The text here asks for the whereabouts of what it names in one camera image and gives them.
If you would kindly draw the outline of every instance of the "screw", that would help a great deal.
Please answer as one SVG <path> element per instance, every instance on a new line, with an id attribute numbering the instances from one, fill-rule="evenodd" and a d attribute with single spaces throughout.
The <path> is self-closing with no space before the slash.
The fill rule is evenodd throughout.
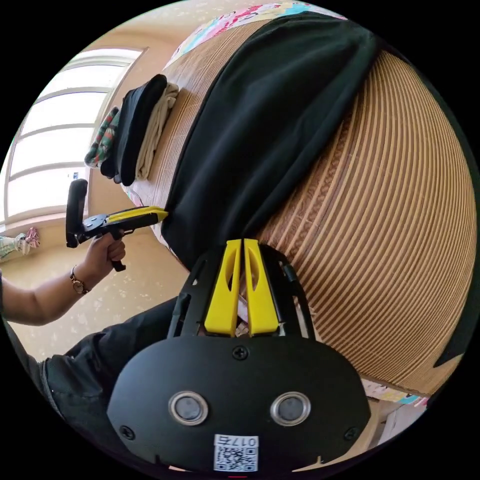
<path id="1" fill-rule="evenodd" d="M 347 442 L 351 442 L 352 440 L 355 440 L 359 436 L 360 430 L 356 427 L 353 426 L 352 428 L 349 428 L 346 432 L 343 438 Z"/>
<path id="2" fill-rule="evenodd" d="M 135 433 L 130 427 L 122 425 L 119 428 L 119 431 L 120 431 L 120 435 L 126 438 L 127 440 L 135 440 Z"/>
<path id="3" fill-rule="evenodd" d="M 244 346 L 236 346 L 231 354 L 235 360 L 245 360 L 249 356 L 249 351 Z"/>

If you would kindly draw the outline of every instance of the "person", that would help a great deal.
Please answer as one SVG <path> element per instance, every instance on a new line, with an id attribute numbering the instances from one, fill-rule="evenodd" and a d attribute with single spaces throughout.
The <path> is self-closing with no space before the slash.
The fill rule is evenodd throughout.
<path id="1" fill-rule="evenodd" d="M 118 438 L 107 417 L 107 406 L 127 362 L 167 337 L 177 299 L 92 333 L 65 354 L 40 362 L 27 354 L 9 325 L 43 326 L 59 319 L 111 273 L 112 261 L 121 261 L 125 254 L 124 242 L 108 233 L 91 241 L 81 263 L 30 290 L 16 287 L 0 270 L 0 315 L 14 352 L 56 413 L 104 453 L 152 475 L 155 472 L 133 457 Z"/>

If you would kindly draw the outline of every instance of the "wristwatch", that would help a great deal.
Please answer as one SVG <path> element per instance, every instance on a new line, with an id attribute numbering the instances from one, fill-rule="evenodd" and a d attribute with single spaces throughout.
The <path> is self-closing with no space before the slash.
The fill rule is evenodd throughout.
<path id="1" fill-rule="evenodd" d="M 73 285 L 73 289 L 79 295 L 85 295 L 90 290 L 88 290 L 88 288 L 85 287 L 85 284 L 75 276 L 75 274 L 74 274 L 75 267 L 76 267 L 76 265 L 71 269 L 71 273 L 70 273 L 71 284 Z"/>

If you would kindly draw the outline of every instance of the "wrist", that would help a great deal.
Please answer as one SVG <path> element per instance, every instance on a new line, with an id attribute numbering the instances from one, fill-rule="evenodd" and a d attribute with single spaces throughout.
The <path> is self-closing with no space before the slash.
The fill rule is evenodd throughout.
<path id="1" fill-rule="evenodd" d="M 73 274 L 77 280 L 80 280 L 85 285 L 87 290 L 92 290 L 100 281 L 99 275 L 96 274 L 92 268 L 89 268 L 84 263 L 79 263 L 73 268 Z"/>

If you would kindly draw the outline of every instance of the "black pants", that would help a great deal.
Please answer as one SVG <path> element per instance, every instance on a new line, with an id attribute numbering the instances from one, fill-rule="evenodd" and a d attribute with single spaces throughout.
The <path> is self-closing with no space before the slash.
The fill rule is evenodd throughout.
<path id="1" fill-rule="evenodd" d="M 123 367 L 144 348 L 167 337 L 177 298 L 109 326 L 45 363 L 46 383 L 64 420 L 113 454 L 128 455 L 107 417 L 113 387 Z M 158 374 L 162 375 L 161 365 Z"/>

